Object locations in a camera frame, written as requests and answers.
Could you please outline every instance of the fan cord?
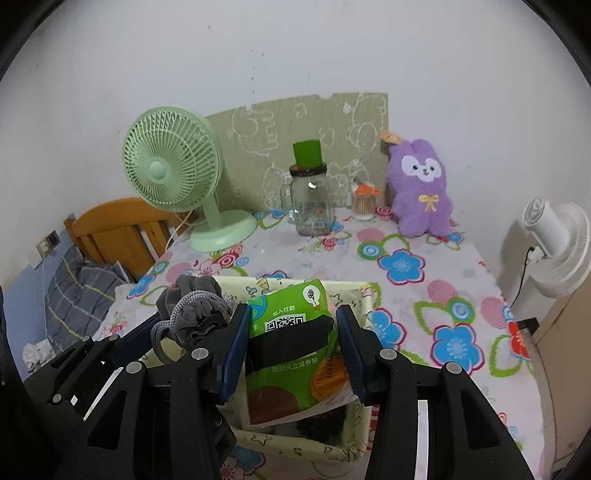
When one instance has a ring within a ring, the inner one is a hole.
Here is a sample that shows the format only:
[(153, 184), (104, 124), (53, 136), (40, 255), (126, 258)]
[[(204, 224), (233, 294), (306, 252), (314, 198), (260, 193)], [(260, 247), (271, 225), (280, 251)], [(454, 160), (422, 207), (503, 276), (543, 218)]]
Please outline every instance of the fan cord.
[(513, 308), (513, 305), (515, 305), (515, 302), (517, 301), (517, 299), (519, 298), (519, 294), (521, 293), (523, 281), (525, 280), (525, 270), (527, 269), (527, 264), (529, 263), (528, 257), (530, 256), (530, 252), (533, 252), (534, 250), (534, 247), (529, 247), (527, 249), (527, 253), (525, 254), (525, 261), (523, 262), (523, 272), (521, 272), (521, 280), (519, 281), (519, 289), (517, 290), (517, 295), (515, 295), (515, 298), (511, 303), (511, 308)]
[[(194, 223), (188, 223), (187, 220), (189, 219), (189, 217), (191, 216), (191, 214), (193, 213), (193, 211), (191, 210), (187, 216), (184, 218), (184, 220), (181, 221), (181, 223), (179, 223), (178, 227), (176, 227), (174, 229), (174, 233), (170, 236), (170, 238), (168, 239), (168, 242), (166, 242), (166, 248), (164, 249), (165, 251), (168, 250), (168, 247), (170, 246), (171, 242), (174, 239), (174, 236), (178, 233), (178, 230), (183, 226), (183, 225), (194, 225)], [(181, 220), (181, 218), (175, 213), (174, 214), (176, 216), (176, 218), (178, 218), (179, 220)]]
[(176, 212), (174, 212), (174, 216), (182, 222), (181, 225), (194, 226), (194, 225), (197, 225), (199, 222), (201, 222), (201, 220), (195, 220), (194, 222), (185, 222), (185, 220), (187, 218), (189, 218), (189, 216), (186, 216), (185, 220), (183, 220), (181, 217), (178, 216), (178, 214)]

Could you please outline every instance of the qr code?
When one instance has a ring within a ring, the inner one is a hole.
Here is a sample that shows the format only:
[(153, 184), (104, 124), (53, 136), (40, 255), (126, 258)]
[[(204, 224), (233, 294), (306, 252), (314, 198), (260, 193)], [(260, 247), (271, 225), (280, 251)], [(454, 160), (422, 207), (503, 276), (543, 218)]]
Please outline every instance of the qr code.
[(305, 313), (293, 313), (291, 315), (284, 315), (282, 317), (272, 319), (270, 322), (265, 322), (265, 331), (270, 332), (271, 330), (277, 330), (278, 328), (297, 325), (298, 323), (304, 323), (305, 321)]

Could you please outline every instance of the white fan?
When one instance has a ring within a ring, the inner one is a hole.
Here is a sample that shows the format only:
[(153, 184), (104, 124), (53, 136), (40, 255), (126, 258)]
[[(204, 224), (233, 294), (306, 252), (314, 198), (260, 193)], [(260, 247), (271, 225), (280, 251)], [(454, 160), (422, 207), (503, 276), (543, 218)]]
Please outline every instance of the white fan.
[(525, 208), (525, 229), (538, 245), (528, 255), (528, 274), (545, 297), (557, 299), (571, 294), (591, 270), (589, 218), (576, 203), (554, 209), (536, 197)]

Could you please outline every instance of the wall socket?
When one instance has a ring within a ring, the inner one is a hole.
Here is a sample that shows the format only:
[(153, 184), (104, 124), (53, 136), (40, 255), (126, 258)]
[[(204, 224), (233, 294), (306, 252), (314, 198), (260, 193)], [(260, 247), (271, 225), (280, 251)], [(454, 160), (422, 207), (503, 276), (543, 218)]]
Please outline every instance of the wall socket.
[(54, 230), (52, 233), (47, 235), (43, 240), (41, 240), (37, 245), (37, 251), (41, 258), (45, 258), (51, 251), (60, 243), (60, 237), (57, 235), (57, 232)]

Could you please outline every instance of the purple plush toy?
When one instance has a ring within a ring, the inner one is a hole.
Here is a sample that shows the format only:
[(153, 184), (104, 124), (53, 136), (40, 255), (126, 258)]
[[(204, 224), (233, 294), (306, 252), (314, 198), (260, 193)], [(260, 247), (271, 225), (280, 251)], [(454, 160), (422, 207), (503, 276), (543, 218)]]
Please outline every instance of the purple plush toy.
[(396, 192), (392, 212), (399, 219), (401, 235), (451, 234), (453, 205), (446, 193), (445, 169), (428, 141), (392, 145), (387, 178)]

